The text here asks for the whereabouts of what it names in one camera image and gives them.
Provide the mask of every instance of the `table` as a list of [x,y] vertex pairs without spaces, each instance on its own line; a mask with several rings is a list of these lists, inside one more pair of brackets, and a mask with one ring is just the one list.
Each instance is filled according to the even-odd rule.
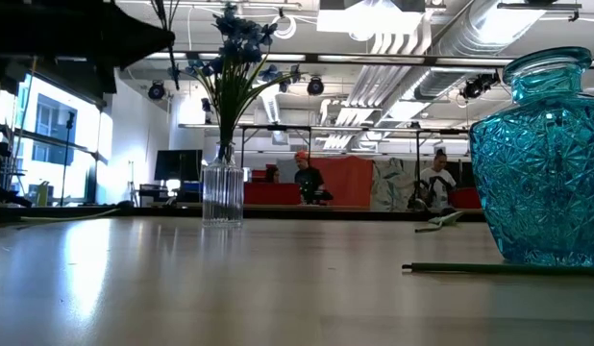
[[486,226],[124,217],[0,229],[0,345],[594,345],[594,279],[501,261]]

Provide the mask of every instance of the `glass vase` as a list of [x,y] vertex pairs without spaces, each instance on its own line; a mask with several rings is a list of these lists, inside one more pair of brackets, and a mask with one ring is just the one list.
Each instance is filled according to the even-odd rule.
[[483,212],[510,261],[594,266],[594,96],[591,54],[556,48],[510,63],[513,105],[470,130]]
[[243,169],[234,145],[218,143],[215,160],[203,169],[204,226],[238,226],[243,221]]

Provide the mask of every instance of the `computer monitor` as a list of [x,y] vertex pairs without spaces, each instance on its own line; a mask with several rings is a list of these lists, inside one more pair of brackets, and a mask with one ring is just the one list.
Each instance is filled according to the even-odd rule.
[[182,182],[198,182],[202,156],[202,150],[159,150],[154,180],[178,179]]

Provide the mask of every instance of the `person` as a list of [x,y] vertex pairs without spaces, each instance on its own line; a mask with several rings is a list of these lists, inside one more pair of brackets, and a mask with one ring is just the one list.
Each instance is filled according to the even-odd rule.
[[267,167],[265,171],[265,182],[277,184],[280,182],[280,170],[276,166]]
[[432,200],[432,208],[444,210],[450,208],[449,192],[456,186],[451,173],[444,169],[447,165],[447,156],[438,150],[433,159],[433,166],[421,171],[421,181],[428,184],[426,197]]
[[314,193],[324,190],[323,176],[320,171],[309,165],[308,153],[299,151],[295,153],[295,163],[299,170],[295,173],[295,184],[299,184],[301,195],[306,204],[312,204]]

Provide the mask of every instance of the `orange cap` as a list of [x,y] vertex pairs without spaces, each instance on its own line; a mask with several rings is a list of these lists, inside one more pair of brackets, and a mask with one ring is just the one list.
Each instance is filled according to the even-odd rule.
[[295,153],[295,159],[307,160],[308,159],[308,153],[306,153],[303,150],[300,150],[297,153]]

